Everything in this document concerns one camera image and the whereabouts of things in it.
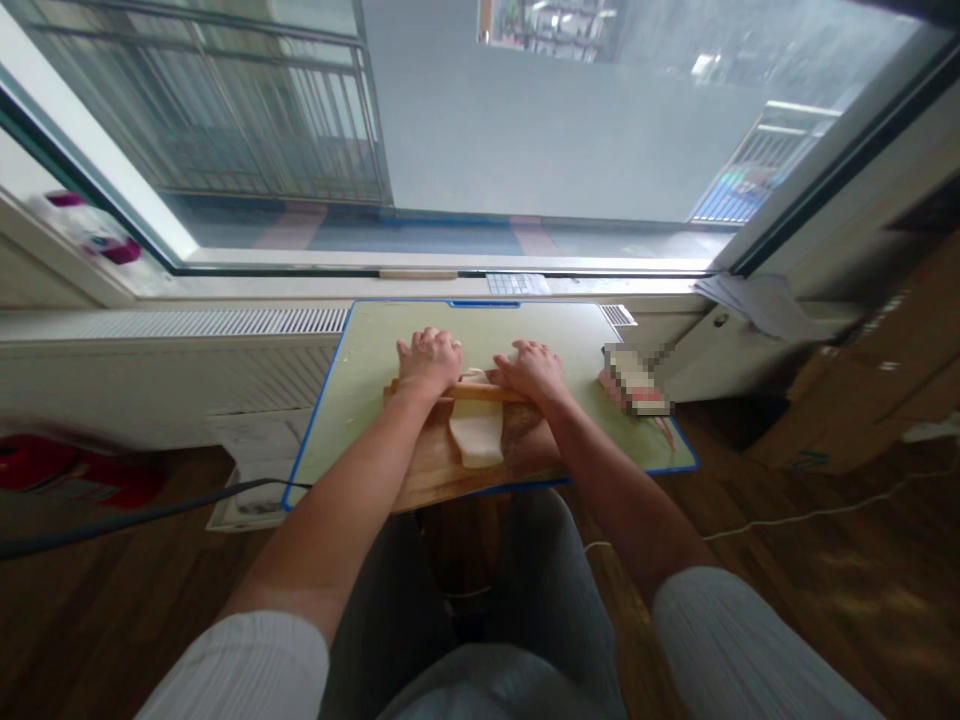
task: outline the black cable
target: black cable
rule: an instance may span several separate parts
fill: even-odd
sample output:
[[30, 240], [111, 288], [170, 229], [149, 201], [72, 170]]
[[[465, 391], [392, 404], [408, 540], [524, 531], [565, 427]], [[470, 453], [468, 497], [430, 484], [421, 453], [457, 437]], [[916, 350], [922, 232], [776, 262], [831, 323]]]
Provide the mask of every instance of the black cable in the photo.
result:
[[35, 555], [36, 553], [45, 552], [47, 550], [55, 550], [56, 548], [64, 547], [65, 545], [73, 545], [74, 543], [83, 542], [84, 540], [92, 540], [95, 537], [116, 532], [117, 530], [123, 530], [135, 525], [143, 525], [144, 523], [153, 522], [154, 520], [161, 520], [165, 517], [170, 517], [171, 515], [178, 515], [179, 513], [187, 512], [188, 510], [195, 510], [199, 507], [203, 507], [204, 505], [210, 505], [212, 503], [219, 502], [220, 500], [225, 500], [228, 497], [233, 497], [234, 495], [242, 493], [244, 490], [250, 490], [251, 488], [260, 487], [261, 485], [270, 485], [273, 483], [292, 485], [294, 487], [305, 488], [307, 490], [313, 487], [312, 485], [292, 483], [287, 482], [286, 480], [277, 480], [276, 478], [248, 480], [247, 482], [237, 483], [236, 485], [231, 485], [223, 490], [217, 490], [215, 493], [203, 495], [201, 497], [194, 498], [193, 500], [185, 500], [175, 505], [166, 505], [164, 507], [154, 508], [152, 510], [143, 510], [130, 515], [124, 515], [122, 517], [101, 520], [100, 522], [83, 525], [73, 530], [67, 530], [66, 532], [40, 535], [32, 538], [17, 538], [16, 540], [0, 541], [0, 562], [3, 562], [4, 560], [13, 560], [15, 558], [26, 557], [27, 555]]

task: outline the glass pane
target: glass pane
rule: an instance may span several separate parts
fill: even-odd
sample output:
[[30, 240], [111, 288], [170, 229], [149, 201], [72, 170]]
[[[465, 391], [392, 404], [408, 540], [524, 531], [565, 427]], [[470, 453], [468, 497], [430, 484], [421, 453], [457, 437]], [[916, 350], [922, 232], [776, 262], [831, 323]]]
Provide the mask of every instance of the glass pane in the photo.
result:
[[706, 269], [921, 27], [848, 0], [2, 1], [205, 266]]

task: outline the cardboard box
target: cardboard box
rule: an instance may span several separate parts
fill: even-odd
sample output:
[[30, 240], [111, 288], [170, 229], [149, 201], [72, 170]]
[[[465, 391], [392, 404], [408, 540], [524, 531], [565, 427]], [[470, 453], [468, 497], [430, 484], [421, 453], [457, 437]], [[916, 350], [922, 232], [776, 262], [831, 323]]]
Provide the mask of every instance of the cardboard box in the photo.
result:
[[746, 451], [770, 467], [840, 474], [960, 406], [960, 236], [944, 241], [844, 348], [820, 348], [790, 409]]

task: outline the hand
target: hand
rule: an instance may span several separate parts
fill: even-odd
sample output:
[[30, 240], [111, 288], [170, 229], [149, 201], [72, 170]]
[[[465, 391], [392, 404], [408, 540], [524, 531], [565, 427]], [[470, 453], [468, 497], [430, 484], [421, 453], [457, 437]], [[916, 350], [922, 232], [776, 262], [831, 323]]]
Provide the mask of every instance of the hand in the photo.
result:
[[400, 389], [410, 389], [435, 401], [460, 379], [463, 348], [447, 331], [428, 327], [415, 332], [410, 346], [397, 340]]
[[563, 363], [550, 348], [530, 340], [517, 340], [517, 359], [508, 360], [503, 355], [494, 355], [493, 361], [500, 368], [501, 384], [530, 396], [537, 405], [551, 400], [560, 400], [570, 395], [563, 382]]

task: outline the wooden floor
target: wooden floor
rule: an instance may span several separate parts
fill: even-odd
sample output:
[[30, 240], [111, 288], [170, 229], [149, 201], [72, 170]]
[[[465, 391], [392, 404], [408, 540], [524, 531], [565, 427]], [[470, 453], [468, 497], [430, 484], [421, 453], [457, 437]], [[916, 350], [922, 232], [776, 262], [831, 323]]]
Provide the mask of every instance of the wooden floor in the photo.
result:
[[[948, 467], [955, 451], [949, 441], [898, 447], [839, 478], [775, 472], [737, 453], [750, 431], [737, 406], [681, 406], [678, 420], [702, 469], [659, 482], [704, 535], [857, 502], [907, 472]], [[231, 468], [212, 449], [164, 461], [170, 480], [160, 502], [222, 487]], [[576, 493], [563, 495], [584, 542], [603, 539]], [[489, 584], [507, 502], [469, 498], [423, 512], [424, 542], [444, 591]], [[4, 537], [109, 514], [0, 495]], [[269, 535], [207, 533], [208, 514], [0, 565], [0, 717], [131, 717]], [[855, 513], [756, 528], [711, 546], [881, 712], [960, 714], [960, 474], [917, 479], [894, 499]], [[631, 716], [682, 717], [646, 608], [616, 554], [599, 546], [588, 558], [617, 633]], [[470, 603], [482, 596], [455, 601], [458, 608]]]

